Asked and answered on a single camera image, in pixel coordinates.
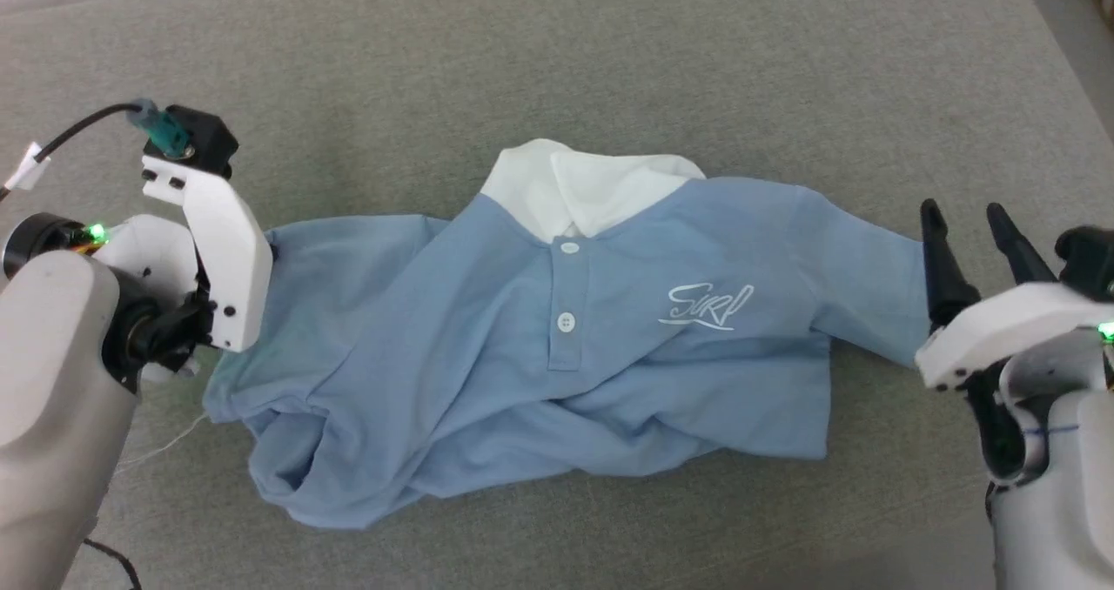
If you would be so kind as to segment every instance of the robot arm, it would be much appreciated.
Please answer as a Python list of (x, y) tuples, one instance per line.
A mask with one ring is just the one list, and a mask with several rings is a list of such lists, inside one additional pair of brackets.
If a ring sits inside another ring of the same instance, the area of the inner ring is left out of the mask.
[[(182, 129), (148, 141), (143, 178), (148, 197), (182, 206), (188, 228), (136, 216), (109, 233), (36, 214), (3, 248), (4, 588), (61, 586), (119, 461), (140, 376), (188, 367), (198, 344), (240, 352), (258, 337), (273, 257), (227, 181), (235, 139), (207, 114), (140, 109), (155, 129)], [(42, 174), (49, 159), (35, 150), (45, 149), (32, 146), (17, 181)]]
[(935, 201), (921, 207), (929, 317), (925, 384), (964, 393), (990, 475), (1000, 590), (1114, 588), (1114, 233), (1057, 242), (1061, 279), (999, 205), (987, 208), (1017, 287), (981, 301)]

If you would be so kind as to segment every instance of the button placket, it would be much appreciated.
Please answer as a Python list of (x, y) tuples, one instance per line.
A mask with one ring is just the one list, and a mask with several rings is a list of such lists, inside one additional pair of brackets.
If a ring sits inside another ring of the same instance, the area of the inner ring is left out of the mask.
[(580, 367), (584, 305), (588, 289), (586, 242), (558, 237), (550, 245), (553, 260), (553, 306), (549, 317), (549, 370)]

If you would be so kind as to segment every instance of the light blue polo shirt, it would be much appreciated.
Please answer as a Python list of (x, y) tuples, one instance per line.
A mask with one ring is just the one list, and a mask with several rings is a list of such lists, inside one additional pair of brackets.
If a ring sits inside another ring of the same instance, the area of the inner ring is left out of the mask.
[(260, 493), (314, 527), (721, 448), (818, 460), (831, 337), (910, 365), (929, 325), (916, 242), (670, 155), (530, 141), (453, 222), (268, 236), (262, 335), (205, 407), (246, 424)]

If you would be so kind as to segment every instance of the white string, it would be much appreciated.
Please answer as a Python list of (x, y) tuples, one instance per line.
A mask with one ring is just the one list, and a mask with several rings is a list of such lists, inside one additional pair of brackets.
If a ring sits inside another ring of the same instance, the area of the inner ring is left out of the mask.
[(120, 472), (130, 471), (131, 469), (136, 468), (137, 464), (141, 464), (143, 462), (146, 462), (147, 460), (150, 460), (155, 455), (158, 455), (159, 452), (164, 452), (167, 449), (174, 446), (175, 444), (182, 442), (182, 439), (184, 439), (184, 436), (187, 436), (187, 435), (192, 434), (192, 432), (194, 432), (194, 430), (197, 429), (197, 425), (199, 423), (202, 423), (203, 420), (205, 420), (205, 414), (202, 414), (202, 415), (197, 416), (197, 419), (195, 419), (194, 422), (189, 425), (189, 429), (187, 429), (186, 431), (179, 433), (178, 435), (176, 435), (174, 437), (174, 440), (172, 440), (170, 442), (168, 442), (166, 444), (163, 444), (163, 446), (160, 446), (160, 448), (158, 448), (158, 449), (156, 449), (154, 451), (150, 451), (150, 452), (144, 452), (143, 455), (139, 455), (135, 460), (127, 460), (125, 462), (120, 462), (119, 463), (119, 468), (116, 470), (116, 472), (113, 472), (113, 475), (118, 475), (118, 474), (120, 474)]

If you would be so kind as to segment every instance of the cable connector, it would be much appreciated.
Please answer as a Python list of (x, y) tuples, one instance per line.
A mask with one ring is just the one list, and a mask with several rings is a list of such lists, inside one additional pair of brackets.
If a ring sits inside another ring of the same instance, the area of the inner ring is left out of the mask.
[(128, 122), (147, 131), (152, 145), (167, 158), (186, 159), (193, 156), (189, 134), (170, 114), (159, 110), (150, 98), (136, 98), (131, 104), (138, 110), (128, 111)]
[(46, 157), (42, 161), (36, 161), (36, 155), (39, 155), (41, 150), (42, 146), (31, 141), (31, 146), (27, 147), (27, 154), (23, 154), (23, 161), (19, 163), (16, 174), (12, 174), (11, 177), (8, 177), (8, 181), (4, 181), (4, 189), (35, 188), (36, 183), (39, 183), (42, 174), (47, 170), (47, 166), (50, 166), (50, 157)]

